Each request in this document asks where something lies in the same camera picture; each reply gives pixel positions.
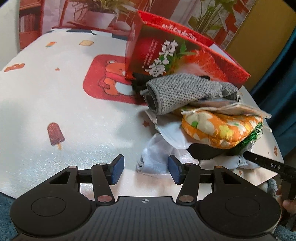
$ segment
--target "metal screw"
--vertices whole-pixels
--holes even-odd
[[[102,195],[102,196],[99,196],[98,197],[98,201],[99,202],[103,202],[103,203],[111,202],[112,201],[112,197],[110,197],[109,195]]]
[[[194,200],[194,197],[190,196],[190,195],[183,195],[183,196],[179,197],[179,200],[181,202],[192,202]]]

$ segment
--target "white chair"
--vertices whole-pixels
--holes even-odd
[[[0,8],[0,69],[20,52],[19,6],[20,0],[9,0]]]

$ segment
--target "blue gripper pad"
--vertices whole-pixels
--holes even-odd
[[[168,157],[168,170],[169,170],[175,184],[180,185],[180,184],[183,183],[183,180],[182,180],[181,175],[180,175],[181,170],[180,170],[180,166],[176,163],[174,158],[175,158],[174,156],[169,156]]]
[[[115,185],[118,182],[123,169],[124,169],[124,156],[118,155],[114,159],[114,161],[111,163],[111,168],[110,168],[111,185]]]

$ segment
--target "orange floral pouch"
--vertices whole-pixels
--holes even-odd
[[[186,114],[182,127],[188,135],[219,149],[230,149],[244,140],[263,119],[259,116],[223,115],[198,110]]]

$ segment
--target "gray knitted cloth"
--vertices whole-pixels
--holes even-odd
[[[231,83],[210,81],[193,74],[172,74],[149,80],[143,95],[149,108],[164,115],[202,98],[227,98],[241,102],[237,87]]]

